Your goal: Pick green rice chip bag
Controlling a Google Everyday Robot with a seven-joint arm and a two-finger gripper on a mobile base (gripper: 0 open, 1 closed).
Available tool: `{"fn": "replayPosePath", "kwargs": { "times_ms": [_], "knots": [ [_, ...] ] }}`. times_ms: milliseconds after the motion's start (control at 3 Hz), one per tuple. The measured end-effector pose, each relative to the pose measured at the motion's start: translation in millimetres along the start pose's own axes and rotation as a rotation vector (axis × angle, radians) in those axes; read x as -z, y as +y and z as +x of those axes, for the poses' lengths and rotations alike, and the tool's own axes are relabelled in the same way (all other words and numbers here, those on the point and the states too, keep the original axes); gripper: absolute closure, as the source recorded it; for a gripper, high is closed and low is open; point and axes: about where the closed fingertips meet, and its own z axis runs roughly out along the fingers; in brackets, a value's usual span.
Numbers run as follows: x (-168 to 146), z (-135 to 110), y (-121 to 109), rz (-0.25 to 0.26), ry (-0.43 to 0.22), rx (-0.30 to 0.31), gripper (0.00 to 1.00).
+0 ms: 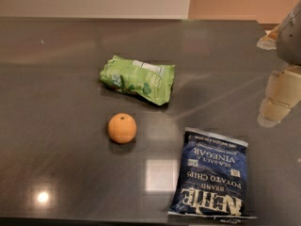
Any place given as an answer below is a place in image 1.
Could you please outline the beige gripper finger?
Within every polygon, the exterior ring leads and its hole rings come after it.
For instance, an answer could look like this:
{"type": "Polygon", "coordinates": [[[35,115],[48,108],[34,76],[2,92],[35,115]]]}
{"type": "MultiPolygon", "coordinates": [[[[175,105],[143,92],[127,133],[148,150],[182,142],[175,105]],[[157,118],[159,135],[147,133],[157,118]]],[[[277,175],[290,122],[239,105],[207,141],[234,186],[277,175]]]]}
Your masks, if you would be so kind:
{"type": "Polygon", "coordinates": [[[263,50],[276,50],[279,29],[280,25],[277,25],[272,30],[269,30],[265,36],[258,40],[257,47],[263,50]]]}
{"type": "Polygon", "coordinates": [[[279,123],[301,101],[301,67],[290,65],[281,72],[272,71],[257,122],[271,128],[279,123]]]}

